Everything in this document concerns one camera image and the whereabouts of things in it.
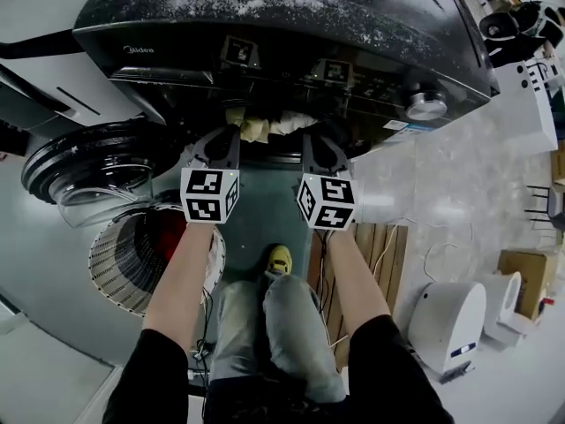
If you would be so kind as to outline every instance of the jeans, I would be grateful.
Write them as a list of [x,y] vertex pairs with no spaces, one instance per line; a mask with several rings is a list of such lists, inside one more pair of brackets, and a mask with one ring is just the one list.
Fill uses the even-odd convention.
[[[326,329],[308,284],[295,276],[273,276],[262,301],[271,362],[305,382],[305,396],[317,404],[345,399]],[[218,342],[210,380],[261,375],[255,355],[260,313],[257,284],[239,281],[222,292]]]

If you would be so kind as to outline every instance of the cardboard box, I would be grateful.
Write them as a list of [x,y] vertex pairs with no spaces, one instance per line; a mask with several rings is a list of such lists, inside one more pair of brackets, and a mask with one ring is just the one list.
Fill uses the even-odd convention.
[[539,302],[554,283],[557,255],[537,250],[502,250],[498,269],[503,275],[520,272],[522,287],[516,312],[535,321],[539,316]]
[[551,180],[557,192],[565,193],[565,140],[559,140],[559,148],[551,153]]

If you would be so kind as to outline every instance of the white cable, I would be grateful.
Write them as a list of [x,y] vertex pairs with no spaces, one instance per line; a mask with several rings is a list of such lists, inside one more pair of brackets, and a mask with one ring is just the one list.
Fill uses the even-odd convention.
[[331,339],[329,338],[328,325],[326,324],[326,316],[324,315],[324,310],[323,310],[323,309],[321,310],[320,315],[321,315],[321,320],[324,322],[324,328],[326,329],[326,337],[328,338],[328,344],[331,344],[332,341],[331,341]]
[[345,335],[344,337],[342,337],[341,339],[338,339],[337,341],[335,341],[333,344],[331,344],[329,346],[330,349],[333,349],[336,345],[338,345],[339,343],[341,343],[342,341],[345,341],[345,339],[347,339],[349,336]]
[[377,259],[377,261],[376,261],[375,264],[374,264],[374,267],[373,267],[373,278],[375,278],[375,275],[377,274],[377,267],[379,266],[379,262],[380,262],[380,260],[384,257],[385,253],[387,252],[388,247],[390,246],[390,243],[392,242],[392,238],[393,238],[393,236],[395,235],[396,228],[398,228],[398,225],[399,225],[399,223],[397,223],[397,224],[395,225],[395,227],[392,229],[392,231],[390,232],[390,238],[388,239],[388,243],[387,243],[387,245],[385,246],[384,251],[380,254],[379,259]]
[[[471,222],[462,222],[462,223],[455,223],[455,224],[431,224],[431,223],[420,223],[420,222],[412,220],[411,218],[408,218],[408,217],[402,218],[402,220],[408,220],[409,222],[413,222],[417,225],[425,224],[426,226],[430,226],[432,228],[452,228],[453,226],[457,226],[458,224],[468,224],[469,227],[471,228],[471,239],[469,240],[469,250],[472,249],[472,243],[473,243],[473,239],[474,239],[474,230],[473,230],[473,224]],[[435,247],[442,248],[443,246],[453,246],[454,248],[461,248],[459,245],[452,244],[451,242],[446,242],[446,243],[443,243],[443,244],[432,245],[427,250],[426,256],[424,256],[424,273],[426,274],[427,277],[429,277],[435,283],[437,283],[438,281],[430,274],[430,272],[427,271],[427,268],[426,268],[427,259],[428,259],[430,253],[432,252],[432,250]]]

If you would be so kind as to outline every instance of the label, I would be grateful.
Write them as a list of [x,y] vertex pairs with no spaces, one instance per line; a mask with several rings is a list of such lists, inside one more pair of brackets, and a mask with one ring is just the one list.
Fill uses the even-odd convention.
[[401,131],[396,133],[390,138],[384,140],[384,143],[401,143],[413,137],[414,135],[420,135],[421,133],[428,133],[433,130],[432,127],[425,127],[424,125],[418,124],[408,124]]
[[401,131],[404,127],[409,125],[408,123],[404,123],[403,121],[395,121],[391,119],[388,121],[387,125],[382,126],[384,129],[390,129],[391,131]]

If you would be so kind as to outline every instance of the sticker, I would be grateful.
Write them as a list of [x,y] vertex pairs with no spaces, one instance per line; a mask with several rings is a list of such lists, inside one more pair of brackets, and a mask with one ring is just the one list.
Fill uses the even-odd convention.
[[451,353],[451,358],[455,358],[458,357],[459,355],[463,355],[464,353],[467,353],[469,350],[472,350],[475,347],[477,347],[477,343],[470,343],[469,345],[464,345],[460,349],[453,351]]
[[238,183],[239,179],[236,179],[236,182],[233,183],[231,186],[230,191],[226,195],[226,216],[230,215],[231,210],[236,205],[237,198],[238,198]]
[[401,131],[397,132],[390,138],[384,140],[384,143],[401,143],[413,137],[414,135],[420,135],[421,133],[428,133],[433,130],[432,127],[425,127],[424,125],[418,124],[408,124]]
[[352,212],[353,209],[351,208],[322,206],[315,225],[328,229],[343,229]]
[[239,39],[231,38],[228,43],[228,51],[226,53],[226,60],[233,63],[240,63],[244,65],[249,64],[251,54],[253,51],[253,44],[250,42],[240,41]]
[[341,61],[326,61],[324,71],[325,80],[341,81],[347,83],[350,77],[350,64]]
[[384,125],[382,127],[383,129],[390,129],[391,131],[401,131],[407,125],[410,124],[404,123],[403,121],[395,121],[394,119],[391,119],[390,121],[388,121],[387,125]]
[[222,172],[195,170],[188,180],[187,193],[219,194],[222,188]]
[[316,200],[314,199],[310,188],[308,188],[308,185],[306,185],[306,182],[302,184],[302,189],[300,190],[300,195],[298,196],[298,204],[300,204],[302,213],[306,217],[306,220],[310,221],[310,219],[312,218],[312,212],[316,207]]
[[355,204],[351,184],[347,180],[341,179],[321,179],[321,194],[324,201],[347,202]]
[[222,220],[220,202],[215,200],[186,200],[191,220],[219,222]]

